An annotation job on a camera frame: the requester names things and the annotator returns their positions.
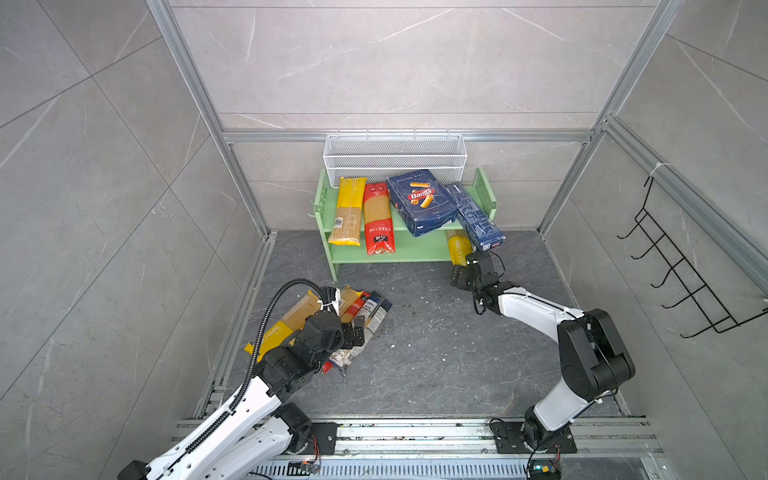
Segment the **green metal shelf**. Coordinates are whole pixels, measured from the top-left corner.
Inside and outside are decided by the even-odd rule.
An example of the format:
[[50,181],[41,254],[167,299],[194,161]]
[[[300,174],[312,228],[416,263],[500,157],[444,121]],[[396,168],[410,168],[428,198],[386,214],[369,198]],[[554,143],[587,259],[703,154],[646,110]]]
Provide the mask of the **green metal shelf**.
[[339,277],[340,266],[345,264],[443,262],[450,260],[448,232],[462,229],[458,221],[447,223],[440,229],[423,236],[413,237],[394,207],[390,208],[395,233],[396,251],[394,253],[368,255],[365,246],[364,227],[361,227],[360,246],[329,244],[328,237],[336,218],[337,197],[338,190],[330,186],[328,175],[325,170],[322,170],[319,174],[313,201],[313,215],[334,280]]

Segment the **yellow top brown spaghetti bag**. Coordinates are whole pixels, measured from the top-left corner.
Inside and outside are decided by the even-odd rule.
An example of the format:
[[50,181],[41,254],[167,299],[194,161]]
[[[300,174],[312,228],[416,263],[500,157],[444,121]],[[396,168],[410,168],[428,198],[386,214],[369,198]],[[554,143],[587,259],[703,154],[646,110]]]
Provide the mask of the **yellow top brown spaghetti bag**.
[[363,197],[367,179],[341,178],[329,243],[359,246],[363,218]]

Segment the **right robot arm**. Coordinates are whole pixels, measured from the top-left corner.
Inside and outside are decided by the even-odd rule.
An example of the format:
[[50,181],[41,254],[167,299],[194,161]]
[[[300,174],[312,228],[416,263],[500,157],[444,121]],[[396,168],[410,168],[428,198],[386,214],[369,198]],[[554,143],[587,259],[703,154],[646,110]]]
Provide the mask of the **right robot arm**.
[[572,420],[615,394],[636,374],[629,350],[606,311],[569,308],[503,280],[491,251],[471,253],[464,266],[455,265],[451,284],[472,294],[477,314],[491,311],[522,322],[558,345],[561,378],[528,409],[521,427],[532,451],[549,447]]

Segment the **yellow Pastatime spaghetti bag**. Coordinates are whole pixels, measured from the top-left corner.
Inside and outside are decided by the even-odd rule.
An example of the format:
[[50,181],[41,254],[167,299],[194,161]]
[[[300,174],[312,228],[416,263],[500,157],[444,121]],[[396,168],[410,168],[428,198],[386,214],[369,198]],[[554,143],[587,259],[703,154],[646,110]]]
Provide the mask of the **yellow Pastatime spaghetti bag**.
[[473,252],[473,245],[464,230],[446,232],[451,262],[454,266],[466,266],[467,256]]

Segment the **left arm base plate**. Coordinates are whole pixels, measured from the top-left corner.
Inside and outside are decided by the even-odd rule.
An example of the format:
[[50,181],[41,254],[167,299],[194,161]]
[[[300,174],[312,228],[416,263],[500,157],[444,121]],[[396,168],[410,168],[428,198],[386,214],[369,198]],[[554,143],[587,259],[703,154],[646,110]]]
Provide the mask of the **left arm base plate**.
[[335,422],[313,423],[307,439],[299,442],[301,450],[298,454],[314,456],[315,450],[318,450],[321,457],[334,455],[339,427]]

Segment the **yellow pasta bag far left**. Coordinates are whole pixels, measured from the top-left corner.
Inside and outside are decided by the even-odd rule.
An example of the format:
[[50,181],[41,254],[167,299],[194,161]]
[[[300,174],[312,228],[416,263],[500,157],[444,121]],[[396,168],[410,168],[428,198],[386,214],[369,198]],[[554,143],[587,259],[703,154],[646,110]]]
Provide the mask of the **yellow pasta bag far left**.
[[322,306],[321,300],[312,292],[298,301],[275,325],[263,336],[257,360],[263,355],[280,346],[290,335],[300,331],[306,320],[317,313]]

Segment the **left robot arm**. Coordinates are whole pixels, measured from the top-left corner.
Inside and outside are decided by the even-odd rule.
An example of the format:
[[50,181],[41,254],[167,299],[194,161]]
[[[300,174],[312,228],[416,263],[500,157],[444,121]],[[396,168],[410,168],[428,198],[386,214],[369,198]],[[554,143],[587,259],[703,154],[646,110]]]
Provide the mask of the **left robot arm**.
[[333,353],[365,343],[365,318],[342,322],[318,311],[265,352],[243,384],[191,434],[151,462],[134,460],[120,479],[239,479],[258,463],[304,449],[312,426],[288,399]]

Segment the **clear black label pasta bag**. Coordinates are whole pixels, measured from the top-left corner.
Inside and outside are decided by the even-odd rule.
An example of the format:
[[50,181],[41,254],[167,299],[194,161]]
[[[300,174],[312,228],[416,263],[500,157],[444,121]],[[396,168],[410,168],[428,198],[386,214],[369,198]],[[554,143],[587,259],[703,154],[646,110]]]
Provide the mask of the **clear black label pasta bag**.
[[391,308],[391,301],[376,291],[362,291],[349,306],[345,306],[341,318],[344,343],[330,356],[324,371],[335,367],[345,375],[353,360],[373,339]]

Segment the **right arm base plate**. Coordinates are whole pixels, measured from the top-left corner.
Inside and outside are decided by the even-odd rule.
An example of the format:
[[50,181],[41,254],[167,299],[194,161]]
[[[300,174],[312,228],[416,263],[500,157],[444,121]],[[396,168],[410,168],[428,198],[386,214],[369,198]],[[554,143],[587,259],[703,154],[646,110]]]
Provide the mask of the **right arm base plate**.
[[569,427],[554,432],[540,431],[529,421],[505,421],[493,418],[488,422],[499,454],[548,453],[574,454],[577,447]]

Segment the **blue Barilla rigatoni box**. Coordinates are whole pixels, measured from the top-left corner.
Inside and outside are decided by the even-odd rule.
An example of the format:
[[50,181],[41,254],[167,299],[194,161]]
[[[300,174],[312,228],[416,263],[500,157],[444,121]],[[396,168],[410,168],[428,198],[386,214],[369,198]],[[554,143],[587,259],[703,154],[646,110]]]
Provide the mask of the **blue Barilla rigatoni box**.
[[392,176],[386,184],[392,206],[414,237],[439,230],[455,220],[456,202],[431,171],[420,169]]

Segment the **long blue spaghetti box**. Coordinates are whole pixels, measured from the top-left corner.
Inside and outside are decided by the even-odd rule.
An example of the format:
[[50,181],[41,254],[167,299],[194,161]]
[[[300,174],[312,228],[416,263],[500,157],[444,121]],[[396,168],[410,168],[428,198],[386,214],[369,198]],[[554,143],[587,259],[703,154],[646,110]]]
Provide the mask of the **long blue spaghetti box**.
[[457,206],[457,219],[476,250],[489,251],[502,245],[506,239],[501,230],[480,208],[460,183],[445,186]]

